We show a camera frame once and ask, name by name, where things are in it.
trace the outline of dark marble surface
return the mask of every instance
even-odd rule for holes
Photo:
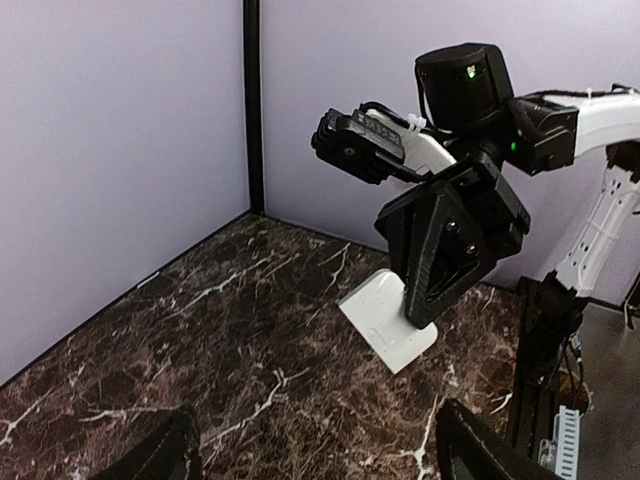
[[[235,222],[2,387],[0,478],[87,478],[183,404],[209,479],[437,478],[444,398],[505,428],[520,301],[471,289],[393,376],[335,305],[385,264],[273,220]]]

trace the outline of lavender wall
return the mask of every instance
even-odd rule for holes
[[[265,3],[263,16],[268,212],[375,246],[383,245],[371,224],[397,191],[365,185],[314,158],[309,138],[329,107],[348,112],[379,100],[415,112],[415,57],[465,41],[502,48],[517,94],[608,88],[614,81],[640,86],[636,0],[277,1]],[[533,231],[492,281],[513,285],[521,274],[541,278],[554,267],[595,199],[603,159],[592,152],[571,169],[533,179],[505,169],[533,216]],[[596,297],[613,303],[640,266],[640,223],[629,223],[596,288]]]
[[[248,208],[241,4],[0,5],[0,384]]]

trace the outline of zip tie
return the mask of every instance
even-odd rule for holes
[[[407,122],[409,123],[409,133],[420,132],[420,130],[427,126],[427,119],[419,117],[415,113],[407,115]]]

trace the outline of wire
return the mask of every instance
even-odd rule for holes
[[[414,73],[416,76],[416,86],[418,87],[418,104],[420,105],[420,114],[427,119],[427,125],[431,125],[433,128],[435,128],[435,126],[433,126],[433,124],[429,120],[429,117],[427,116],[427,107],[424,103],[424,88],[422,87],[422,82],[420,81],[420,73],[418,72],[417,66],[414,69]]]
[[[522,129],[527,138],[535,142],[544,139],[544,135],[538,131],[538,128],[533,123],[533,120],[529,116],[529,112],[524,105],[522,105],[520,99],[512,98],[509,101],[509,109],[516,119],[519,120],[518,126]]]
[[[627,327],[629,328],[629,330],[635,330],[636,327],[633,324],[633,315],[629,314],[629,310],[631,310],[632,307],[631,305],[629,305],[629,300],[625,300],[624,303],[622,304],[622,310],[624,312],[624,323],[627,324]]]
[[[571,343],[571,341],[569,341],[569,348],[571,349],[571,353],[573,354],[573,358],[575,358],[576,363],[578,364],[578,370],[579,370],[578,392],[577,392],[577,394],[580,393],[580,388],[584,384],[584,362],[582,360],[582,353],[581,353],[582,347],[580,345],[581,345],[581,343],[578,341],[578,347],[574,348],[574,346]]]
[[[362,110],[363,112],[366,112],[370,109],[378,110],[380,113],[383,113],[396,125],[400,125],[403,128],[409,128],[409,122],[407,122],[407,120],[405,120],[396,112],[380,102],[365,102],[360,104],[360,110]],[[453,138],[453,134],[445,132],[443,130],[438,130],[433,126],[428,118],[425,117],[425,119],[427,120],[427,126],[420,130],[420,133],[426,133],[427,135],[432,136],[438,141],[451,140]]]
[[[627,95],[632,92],[633,89],[627,90],[613,90],[610,92],[576,92],[571,90],[540,90],[538,92],[528,93],[524,98],[529,97],[544,97],[548,95],[554,95],[559,97],[579,97],[579,98],[600,98],[608,97],[611,95]]]
[[[558,373],[558,371],[560,371],[560,365],[562,365],[562,356],[558,356],[558,360],[556,361],[556,365],[555,365],[555,367],[553,367],[553,370],[551,371],[551,374],[547,376],[547,381],[544,384],[544,386],[542,387],[542,391],[546,391],[551,386],[551,382],[553,381],[553,379],[556,376],[556,374]]]
[[[576,386],[573,381],[573,370],[571,370],[571,364],[569,363],[569,355],[567,355],[567,347],[569,346],[568,341],[565,340],[564,348],[562,349],[562,355],[564,357],[564,363],[567,367],[567,371],[569,372],[569,381],[571,382],[571,408],[575,408],[576,406]]]

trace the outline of black metal frame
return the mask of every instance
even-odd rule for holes
[[[518,293],[523,297],[524,302],[506,435],[509,445],[532,460],[538,458],[540,441],[553,438],[553,422],[560,404],[557,373],[544,385],[527,381],[532,370],[531,365],[524,358],[528,347],[526,342],[530,339],[527,333],[538,317],[535,297],[539,286],[539,282],[529,278],[521,278],[518,285]]]
[[[260,0],[243,0],[244,107],[251,213],[265,212],[262,155]]]
[[[492,160],[497,147],[458,162],[385,205],[375,222],[393,270],[407,285],[405,317],[425,328],[500,258],[520,251],[524,206]]]
[[[438,465],[443,480],[560,480],[512,449],[457,400],[436,415]]]

